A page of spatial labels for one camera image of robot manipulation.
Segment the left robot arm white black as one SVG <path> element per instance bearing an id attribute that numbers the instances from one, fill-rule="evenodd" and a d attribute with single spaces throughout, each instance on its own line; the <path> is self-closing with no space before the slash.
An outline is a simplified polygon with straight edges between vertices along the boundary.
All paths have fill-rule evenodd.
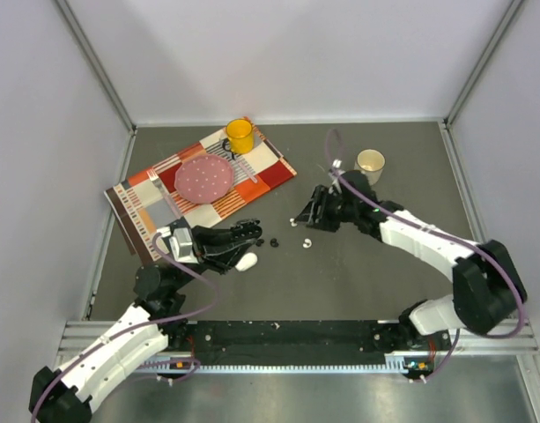
<path id="1" fill-rule="evenodd" d="M 217 286 L 204 273 L 225 274 L 252 267 L 249 248 L 263 234 L 258 219 L 243 219 L 227 229 L 190 226 L 178 219 L 157 229 L 152 249 L 162 263 L 141 265 L 135 275 L 135 300 L 121 317 L 77 357 L 34 377 L 28 410 L 33 422 L 88 422 L 106 398 L 148 359 L 187 341 L 180 289 L 199 280 Z"/>

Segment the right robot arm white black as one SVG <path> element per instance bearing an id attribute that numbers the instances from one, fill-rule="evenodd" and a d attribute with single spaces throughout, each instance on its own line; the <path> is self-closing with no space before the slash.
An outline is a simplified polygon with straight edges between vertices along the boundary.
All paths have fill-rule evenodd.
<path id="1" fill-rule="evenodd" d="M 452 285 L 451 294 L 402 312 L 398 335 L 405 346 L 417 349 L 445 330 L 466 329 L 489 338 L 513 312 L 525 317 L 528 295 L 501 242 L 466 240 L 428 225 L 402 205 L 378 200 L 357 170 L 330 176 L 332 183 L 314 188 L 294 222 L 331 233 L 343 223 L 353 224 L 362 234 L 431 266 Z"/>

